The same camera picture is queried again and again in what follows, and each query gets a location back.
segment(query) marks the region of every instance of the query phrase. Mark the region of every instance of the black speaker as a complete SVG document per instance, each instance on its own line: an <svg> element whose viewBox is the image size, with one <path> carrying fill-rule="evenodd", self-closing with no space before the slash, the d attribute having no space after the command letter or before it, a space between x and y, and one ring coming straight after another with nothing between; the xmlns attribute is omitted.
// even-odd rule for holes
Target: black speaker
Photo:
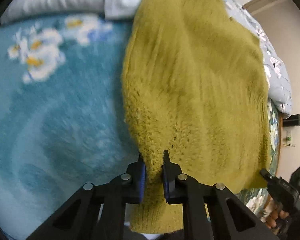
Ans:
<svg viewBox="0 0 300 240"><path fill-rule="evenodd" d="M283 119L282 125L283 127L300 126L300 114L293 114L289 118Z"/></svg>

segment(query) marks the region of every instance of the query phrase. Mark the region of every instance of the yellow sweater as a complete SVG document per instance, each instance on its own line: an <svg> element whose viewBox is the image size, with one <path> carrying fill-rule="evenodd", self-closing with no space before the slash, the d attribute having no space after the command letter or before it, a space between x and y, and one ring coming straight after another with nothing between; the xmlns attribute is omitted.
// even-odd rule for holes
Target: yellow sweater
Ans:
<svg viewBox="0 0 300 240"><path fill-rule="evenodd" d="M181 205L167 205L162 154L200 183L234 193L265 186L268 86L259 40L229 19L222 0L143 0L122 74L129 131L147 168L132 230L182 228Z"/></svg>

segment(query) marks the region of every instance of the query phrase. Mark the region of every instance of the bed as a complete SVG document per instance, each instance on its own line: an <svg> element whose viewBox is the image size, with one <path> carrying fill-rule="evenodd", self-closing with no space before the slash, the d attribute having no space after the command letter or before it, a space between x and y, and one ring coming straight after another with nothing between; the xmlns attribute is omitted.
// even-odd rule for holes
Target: bed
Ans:
<svg viewBox="0 0 300 240"><path fill-rule="evenodd" d="M224 1L232 17L249 23L240 5ZM0 27L0 226L9 237L25 239L85 182L107 183L137 160L120 81L131 28L131 20L69 12ZM272 174L281 141L277 107L287 101L274 99L268 103ZM267 192L242 190L238 197L257 212Z"/></svg>

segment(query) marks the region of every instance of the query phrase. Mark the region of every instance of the teal blanket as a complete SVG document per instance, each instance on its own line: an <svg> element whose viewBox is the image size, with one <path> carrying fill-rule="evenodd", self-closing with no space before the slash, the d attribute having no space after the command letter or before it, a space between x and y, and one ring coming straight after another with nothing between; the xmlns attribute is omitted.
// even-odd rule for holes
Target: teal blanket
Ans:
<svg viewBox="0 0 300 240"><path fill-rule="evenodd" d="M13 238L138 159L120 82L131 27L79 14L0 28L0 226Z"/></svg>

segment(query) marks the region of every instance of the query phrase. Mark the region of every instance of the metal screw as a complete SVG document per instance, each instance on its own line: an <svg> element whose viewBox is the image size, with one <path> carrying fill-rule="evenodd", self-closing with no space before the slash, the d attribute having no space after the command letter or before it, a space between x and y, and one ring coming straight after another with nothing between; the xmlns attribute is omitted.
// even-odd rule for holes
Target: metal screw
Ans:
<svg viewBox="0 0 300 240"><path fill-rule="evenodd" d="M183 174L183 173L182 173L182 174L179 174L179 175L178 175L178 179L179 179L179 180L187 180L187 179L188 179L188 176L187 176L186 174Z"/></svg>
<svg viewBox="0 0 300 240"><path fill-rule="evenodd" d="M225 187L226 187L226 186L225 186L225 184L223 184L223 183L217 183L217 184L216 184L216 188L219 189L219 190L223 190L223 189L225 189Z"/></svg>
<svg viewBox="0 0 300 240"><path fill-rule="evenodd" d="M92 188L93 188L92 183L86 183L86 184L83 185L84 190L91 190Z"/></svg>
<svg viewBox="0 0 300 240"><path fill-rule="evenodd" d="M131 175L128 174L128 173L124 173L124 174L121 175L121 179L122 179L122 180L128 180L128 179L130 179L130 178L131 178Z"/></svg>

